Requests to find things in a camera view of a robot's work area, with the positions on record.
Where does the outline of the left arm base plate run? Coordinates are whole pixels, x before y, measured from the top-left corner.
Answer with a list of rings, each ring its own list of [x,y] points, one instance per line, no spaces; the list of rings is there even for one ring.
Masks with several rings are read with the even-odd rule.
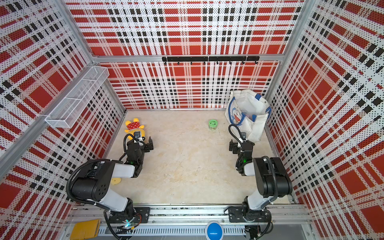
[[[134,212],[131,215],[128,215],[124,212],[111,212],[108,220],[111,224],[146,224],[150,216],[149,207],[134,207]]]

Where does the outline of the white canvas cartoon bag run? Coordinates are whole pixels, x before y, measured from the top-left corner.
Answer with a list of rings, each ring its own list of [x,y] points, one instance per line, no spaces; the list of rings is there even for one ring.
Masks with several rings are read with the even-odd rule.
[[[255,143],[261,140],[264,127],[272,112],[268,101],[252,90],[231,91],[225,111],[229,124],[234,124]]]

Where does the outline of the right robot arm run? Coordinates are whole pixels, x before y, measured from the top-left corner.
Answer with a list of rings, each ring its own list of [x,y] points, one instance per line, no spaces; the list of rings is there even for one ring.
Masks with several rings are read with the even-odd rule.
[[[267,206],[278,198],[291,195],[292,181],[280,158],[254,158],[255,144],[246,138],[246,134],[235,124],[229,125],[228,130],[236,139],[229,143],[229,151],[238,156],[235,169],[242,176],[255,177],[257,189],[245,197],[240,207],[228,207],[224,212],[231,223],[269,223],[272,215]]]

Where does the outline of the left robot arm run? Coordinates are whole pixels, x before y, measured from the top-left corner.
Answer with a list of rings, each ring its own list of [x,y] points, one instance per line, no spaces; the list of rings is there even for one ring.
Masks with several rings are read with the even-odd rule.
[[[144,165],[145,154],[153,150],[153,140],[140,132],[127,134],[123,140],[123,155],[118,160],[90,160],[73,171],[67,181],[68,197],[81,204],[105,210],[106,223],[137,227],[149,220],[149,207],[134,207],[133,200],[111,189],[113,179],[137,178]]]

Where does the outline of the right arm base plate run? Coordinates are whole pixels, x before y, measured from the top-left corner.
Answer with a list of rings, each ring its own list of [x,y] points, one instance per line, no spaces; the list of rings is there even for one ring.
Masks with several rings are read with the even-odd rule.
[[[243,207],[228,207],[225,212],[228,213],[231,223],[268,223],[272,220],[271,212],[268,210],[249,210]]]

